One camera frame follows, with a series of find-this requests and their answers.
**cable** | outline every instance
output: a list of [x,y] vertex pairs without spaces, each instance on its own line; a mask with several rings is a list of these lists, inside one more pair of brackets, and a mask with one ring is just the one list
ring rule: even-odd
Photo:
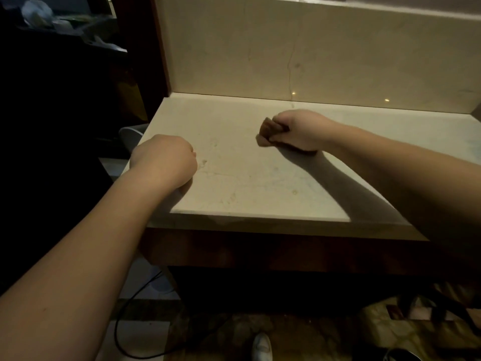
[[196,334],[194,336],[192,336],[191,339],[188,339],[187,341],[181,343],[180,345],[177,345],[175,347],[172,347],[172,349],[170,349],[169,351],[165,351],[165,352],[162,352],[162,353],[159,353],[157,355],[152,355],[152,356],[134,356],[134,355],[131,355],[129,354],[129,352],[125,351],[123,349],[122,346],[120,346],[120,343],[119,343],[119,340],[118,340],[118,337],[117,337],[117,329],[118,329],[118,325],[119,325],[119,322],[120,322],[120,318],[122,318],[123,314],[125,313],[125,310],[127,309],[127,307],[129,306],[129,304],[131,303],[132,300],[135,299],[135,297],[143,290],[145,289],[150,283],[152,283],[153,281],[157,280],[160,275],[162,275],[162,271],[159,271],[159,273],[157,273],[152,279],[150,279],[149,281],[147,281],[147,283],[145,285],[143,285],[139,290],[137,290],[137,292],[132,296],[130,297],[129,300],[127,300],[125,302],[125,304],[123,304],[123,306],[120,308],[119,312],[117,313],[117,318],[115,320],[115,328],[113,329],[113,340],[115,342],[115,346],[117,347],[117,349],[119,350],[119,352],[126,356],[126,357],[129,357],[129,358],[133,358],[133,359],[151,359],[151,358],[155,358],[155,357],[160,357],[160,356],[164,356],[164,355],[167,355],[169,353],[172,353],[172,352],[175,352],[175,351],[178,351],[178,350],[181,350],[181,349],[184,349],[184,348],[187,348],[188,346],[190,345],[194,345],[196,343],[199,343],[201,342],[202,340],[206,339],[208,336],[210,336],[211,334],[217,332],[220,327],[222,327],[230,318],[230,315],[222,322],[220,323],[220,325],[216,328],[213,328],[212,330],[207,330],[206,332],[204,333],[201,333],[201,334]]

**hand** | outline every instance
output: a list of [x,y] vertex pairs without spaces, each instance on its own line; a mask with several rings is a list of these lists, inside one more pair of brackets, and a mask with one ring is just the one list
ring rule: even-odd
[[290,144],[303,151],[325,150],[333,129],[341,125],[310,110],[287,110],[272,120],[289,127],[289,131],[275,134],[269,140]]
[[173,191],[187,183],[197,171],[194,148],[181,137],[157,134],[135,147],[130,170],[148,182]]

